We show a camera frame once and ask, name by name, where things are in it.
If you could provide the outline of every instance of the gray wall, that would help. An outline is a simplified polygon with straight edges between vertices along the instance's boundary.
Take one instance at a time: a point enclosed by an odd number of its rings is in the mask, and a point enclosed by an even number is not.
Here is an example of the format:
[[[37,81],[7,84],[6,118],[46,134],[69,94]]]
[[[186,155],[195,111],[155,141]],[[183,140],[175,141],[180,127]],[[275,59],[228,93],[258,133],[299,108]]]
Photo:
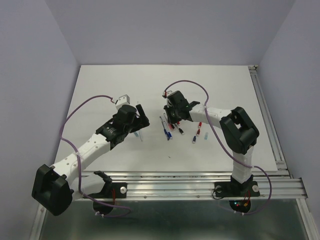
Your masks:
[[[279,140],[320,228],[320,1],[297,0],[258,68]]]
[[[50,164],[79,66],[44,0],[0,4],[0,232],[28,239],[37,168]]]
[[[46,0],[81,64],[258,64],[294,0]]]

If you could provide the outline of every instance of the white surface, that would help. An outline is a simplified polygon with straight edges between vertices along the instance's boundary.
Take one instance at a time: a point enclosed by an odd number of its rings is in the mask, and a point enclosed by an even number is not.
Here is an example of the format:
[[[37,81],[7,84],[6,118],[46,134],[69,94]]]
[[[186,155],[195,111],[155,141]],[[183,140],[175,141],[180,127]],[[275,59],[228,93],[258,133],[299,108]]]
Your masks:
[[[207,89],[209,107],[243,107],[260,131],[252,164],[266,171],[277,170],[247,66],[83,65],[69,112],[94,95],[106,94],[118,98],[128,94],[131,104],[139,102],[150,120],[150,126],[142,129],[143,142],[130,134],[87,170],[231,172],[233,162],[223,152],[207,124],[202,125],[195,144],[192,144],[192,139],[198,130],[198,123],[188,121],[181,122],[185,135],[176,130],[173,140],[166,140],[159,119],[166,104],[162,93],[170,83],[182,79],[196,81]],[[180,90],[189,102],[203,103],[206,99],[203,90],[191,83],[178,83],[170,89]],[[94,99],[70,119],[63,136],[80,146],[115,113],[116,108],[108,99]],[[208,140],[204,140],[205,132],[209,132]],[[222,131],[217,128],[217,132],[225,143]],[[72,149],[61,142],[56,161],[71,152]]]

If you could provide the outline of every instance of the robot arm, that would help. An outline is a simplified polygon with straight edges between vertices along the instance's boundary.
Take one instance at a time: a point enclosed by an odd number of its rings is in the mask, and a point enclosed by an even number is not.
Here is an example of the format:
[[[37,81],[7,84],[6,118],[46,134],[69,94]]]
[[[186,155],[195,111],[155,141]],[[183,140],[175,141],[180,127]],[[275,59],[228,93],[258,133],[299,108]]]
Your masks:
[[[149,126],[141,105],[136,108],[131,106],[127,95],[120,97],[115,106],[117,113],[99,127],[78,152],[71,153],[50,167],[44,164],[37,170],[31,195],[53,215],[60,215],[72,200],[82,197],[78,191],[79,180],[76,180],[79,175],[77,155],[80,156],[83,171],[101,155],[122,143],[129,133]],[[110,182],[107,175],[98,171],[84,178],[81,189],[85,189],[87,194],[99,193]]]
[[[197,101],[188,102],[180,91],[175,91],[168,96],[164,110],[169,124],[175,124],[181,120],[202,122],[208,124],[205,106]],[[214,127],[222,129],[226,143],[232,150],[233,157],[244,165],[251,166],[254,145],[257,143],[259,131],[242,107],[233,110],[207,107],[210,121]],[[229,192],[248,191],[253,180],[251,168],[233,162],[231,176],[232,190]]]

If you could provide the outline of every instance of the purple cable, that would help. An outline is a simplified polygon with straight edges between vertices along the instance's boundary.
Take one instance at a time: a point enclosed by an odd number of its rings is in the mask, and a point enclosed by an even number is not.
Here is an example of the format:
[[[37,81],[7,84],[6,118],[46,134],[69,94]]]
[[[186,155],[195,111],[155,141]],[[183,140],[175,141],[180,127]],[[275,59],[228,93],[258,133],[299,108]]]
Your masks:
[[[112,101],[113,98],[110,97],[110,96],[107,96],[107,95],[96,95],[96,96],[92,96],[92,97],[90,97],[89,99],[85,100],[83,103],[81,103],[75,110],[73,110],[73,112],[70,113],[70,115],[66,118],[65,122],[62,124],[62,126],[61,126],[61,128],[60,128],[60,131],[59,131],[60,139],[61,139],[62,141],[65,141],[66,143],[68,143],[68,144],[73,148],[73,150],[74,150],[76,153],[78,152],[77,147],[76,147],[71,141],[69,141],[68,139],[62,137],[62,133],[63,133],[63,131],[64,131],[64,128],[65,128],[65,125],[66,125],[67,121],[72,117],[72,115],[75,114],[75,112],[78,111],[78,110],[79,110],[83,105],[85,105],[87,102],[89,102],[89,101],[92,100],[92,99],[96,99],[96,98],[108,98],[108,99],[110,99],[110,101],[111,101],[112,103],[114,103],[114,102]],[[104,203],[104,202],[102,202],[102,201],[96,200],[95,198],[93,198],[93,197],[85,194],[85,193],[81,190],[82,174],[81,174],[81,159],[80,159],[80,156],[79,156],[79,155],[76,156],[76,160],[77,160],[77,163],[78,163],[78,177],[79,177],[79,181],[78,181],[78,191],[79,191],[79,193],[81,193],[84,197],[86,197],[86,198],[88,198],[88,199],[92,200],[93,202],[98,203],[98,204],[100,204],[100,205],[103,205],[103,206],[106,206],[106,207],[111,207],[111,208],[118,208],[118,209],[126,209],[126,210],[128,210],[128,212],[123,213],[123,214],[119,214],[119,215],[102,215],[102,214],[100,214],[99,212],[97,212],[98,215],[102,216],[103,218],[104,218],[104,217],[106,217],[106,218],[118,218],[118,217],[124,217],[124,216],[128,215],[128,214],[132,211],[131,208],[128,207],[128,206],[119,206],[119,205],[112,205],[112,204]]]
[[[271,199],[271,195],[272,195],[272,183],[271,183],[271,179],[269,177],[269,175],[266,173],[266,171],[264,171],[261,167],[259,166],[250,166],[250,165],[247,165],[247,164],[244,164],[240,161],[238,161],[236,158],[234,158],[234,156],[232,156],[228,150],[226,149],[226,147],[224,146],[224,144],[221,142],[215,128],[214,128],[214,125],[213,123],[211,122],[210,120],[210,117],[209,117],[209,114],[208,114],[208,110],[207,110],[207,103],[209,101],[209,94],[207,92],[207,90],[201,86],[199,83],[195,82],[195,81],[190,81],[190,80],[179,80],[179,81],[175,81],[173,83],[171,83],[169,86],[166,87],[166,89],[164,90],[165,92],[167,92],[168,88],[170,88],[172,85],[175,85],[177,83],[182,83],[182,82],[186,82],[186,83],[192,83],[192,84],[195,84],[197,86],[199,86],[200,88],[202,88],[202,90],[205,92],[205,95],[206,95],[206,100],[204,102],[204,112],[205,112],[205,116],[206,116],[206,119],[208,120],[208,123],[210,125],[210,128],[212,129],[213,131],[213,134],[215,136],[215,138],[217,139],[217,141],[219,142],[220,146],[222,147],[222,149],[224,150],[224,152],[233,160],[235,161],[236,163],[246,167],[246,168],[249,168],[249,169],[252,169],[252,168],[257,168],[259,169],[261,172],[263,172],[263,174],[266,176],[266,178],[268,179],[269,181],[269,186],[270,186],[270,193],[269,193],[269,197],[268,199],[266,200],[266,202],[264,203],[264,205],[262,207],[260,207],[259,209],[255,210],[255,211],[252,211],[252,212],[248,212],[248,213],[244,213],[244,215],[252,215],[252,214],[256,214],[260,211],[262,211],[270,202],[270,199]]]

